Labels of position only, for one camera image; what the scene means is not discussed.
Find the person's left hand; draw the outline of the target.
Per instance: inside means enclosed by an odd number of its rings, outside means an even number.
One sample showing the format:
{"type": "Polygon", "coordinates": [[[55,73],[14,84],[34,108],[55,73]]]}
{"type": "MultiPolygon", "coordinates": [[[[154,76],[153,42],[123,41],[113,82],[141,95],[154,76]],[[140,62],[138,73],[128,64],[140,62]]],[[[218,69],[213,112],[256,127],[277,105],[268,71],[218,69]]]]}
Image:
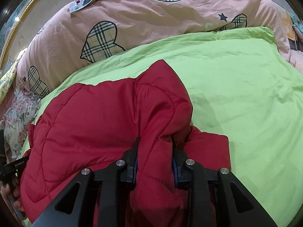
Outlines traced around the person's left hand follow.
{"type": "Polygon", "coordinates": [[[15,186],[14,190],[11,190],[9,184],[3,184],[1,186],[1,196],[7,205],[8,209],[14,213],[14,207],[23,212],[24,208],[20,199],[20,182],[17,178],[13,180],[15,186]]]}

